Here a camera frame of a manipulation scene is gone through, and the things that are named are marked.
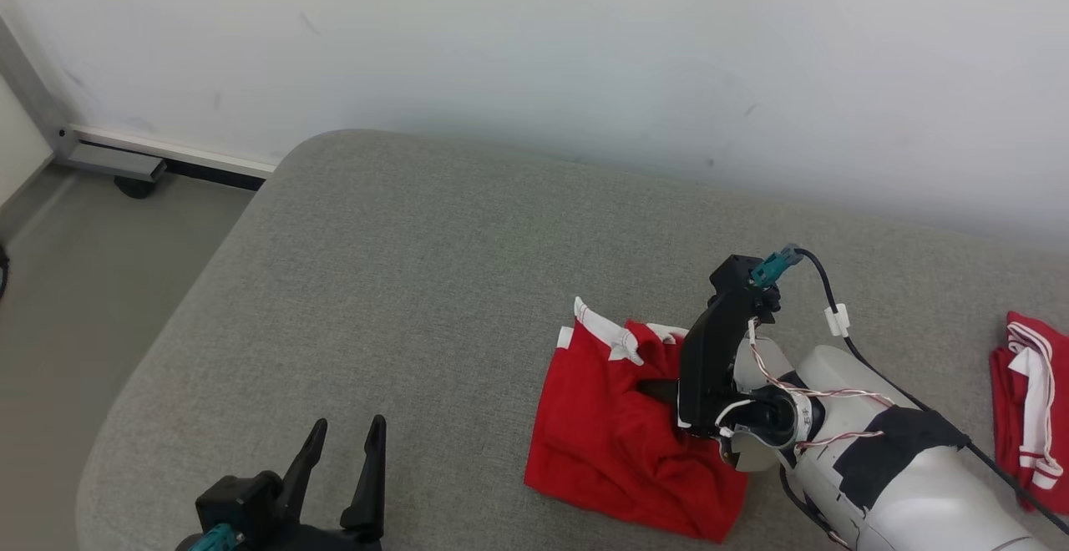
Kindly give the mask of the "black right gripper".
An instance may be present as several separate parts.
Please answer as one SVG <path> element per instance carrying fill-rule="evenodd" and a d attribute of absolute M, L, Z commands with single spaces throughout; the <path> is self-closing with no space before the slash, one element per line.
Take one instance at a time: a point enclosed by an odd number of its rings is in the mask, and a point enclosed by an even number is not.
<path fill-rule="evenodd" d="M 676 407 L 681 429 L 691 437 L 726 437 L 722 429 L 771 432 L 780 420 L 773 400 L 738 391 L 738 346 L 748 339 L 749 322 L 765 307 L 763 292 L 752 287 L 717 293 L 685 336 L 679 379 L 644 379 L 638 392 Z"/>

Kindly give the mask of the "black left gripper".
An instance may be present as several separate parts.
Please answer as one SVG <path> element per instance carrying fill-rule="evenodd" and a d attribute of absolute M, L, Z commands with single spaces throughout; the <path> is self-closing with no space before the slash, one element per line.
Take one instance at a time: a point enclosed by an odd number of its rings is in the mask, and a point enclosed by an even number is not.
<path fill-rule="evenodd" d="M 245 551 L 383 551 L 387 471 L 387 420 L 374 415 L 365 441 L 365 464 L 355 493 L 340 517 L 341 529 L 317 529 L 299 523 L 308 483 L 317 466 L 326 440 L 328 420 L 314 422 L 296 454 L 278 498 L 278 510 L 286 524 L 244 527 Z"/>

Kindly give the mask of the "red shorts with white stripe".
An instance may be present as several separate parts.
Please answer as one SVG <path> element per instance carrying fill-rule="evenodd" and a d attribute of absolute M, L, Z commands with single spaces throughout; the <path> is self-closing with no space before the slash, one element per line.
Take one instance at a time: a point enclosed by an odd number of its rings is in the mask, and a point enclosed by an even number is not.
<path fill-rule="evenodd" d="M 722 544 L 747 478 L 717 442 L 685 437 L 676 411 L 639 391 L 675 381 L 687 331 L 611 322 L 579 297 L 559 331 L 532 429 L 524 483 L 592 512 Z"/>

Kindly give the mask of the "red basketball jersey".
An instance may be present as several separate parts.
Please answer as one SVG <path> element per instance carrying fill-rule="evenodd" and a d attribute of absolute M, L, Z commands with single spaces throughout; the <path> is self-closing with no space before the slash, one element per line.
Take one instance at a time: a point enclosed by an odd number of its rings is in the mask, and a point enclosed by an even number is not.
<path fill-rule="evenodd" d="M 996 462 L 1069 517 L 1069 336 L 1020 312 L 989 356 Z"/>

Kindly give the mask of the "grey fabric sofa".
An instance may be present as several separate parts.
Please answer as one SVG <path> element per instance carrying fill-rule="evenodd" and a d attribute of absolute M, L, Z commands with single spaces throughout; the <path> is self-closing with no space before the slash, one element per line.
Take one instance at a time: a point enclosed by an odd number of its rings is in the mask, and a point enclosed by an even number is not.
<path fill-rule="evenodd" d="M 690 327 L 732 254 L 812 251 L 859 352 L 986 451 L 988 353 L 1019 311 L 1069 334 L 1069 255 L 381 131 L 297 146 L 255 193 L 104 422 L 81 551 L 173 551 L 228 474 L 286 471 L 329 422 L 304 521 L 335 529 L 387 419 L 387 551 L 832 551 L 752 479 L 727 541 L 524 486 L 558 330 L 580 297 Z"/>

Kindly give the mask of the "silver partition frame rail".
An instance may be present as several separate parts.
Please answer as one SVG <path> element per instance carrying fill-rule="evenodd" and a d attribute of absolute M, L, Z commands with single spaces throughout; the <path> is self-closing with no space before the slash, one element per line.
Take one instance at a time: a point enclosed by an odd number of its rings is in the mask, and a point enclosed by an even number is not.
<path fill-rule="evenodd" d="M 158 182 L 168 160 L 257 179 L 270 178 L 276 169 L 267 163 L 73 124 L 3 16 L 0 16 L 0 76 L 37 126 L 58 165 L 145 183 Z"/>

